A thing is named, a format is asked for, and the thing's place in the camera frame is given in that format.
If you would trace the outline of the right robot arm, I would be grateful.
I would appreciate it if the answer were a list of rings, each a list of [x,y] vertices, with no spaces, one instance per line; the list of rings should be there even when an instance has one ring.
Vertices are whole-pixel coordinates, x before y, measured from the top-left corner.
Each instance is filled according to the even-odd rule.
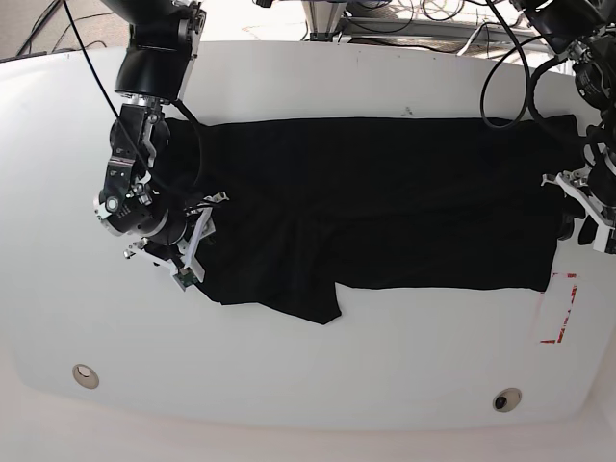
[[[107,7],[129,25],[126,55],[116,77],[116,93],[126,97],[113,109],[111,156],[104,184],[93,200],[99,223],[116,236],[135,235],[124,251],[165,267],[181,289],[204,280],[197,250],[216,231],[214,209],[226,192],[206,195],[205,141],[199,165],[187,185],[164,180],[155,170],[170,131],[164,108],[177,109],[193,129],[199,122],[184,95],[206,21],[198,1],[109,1]]]

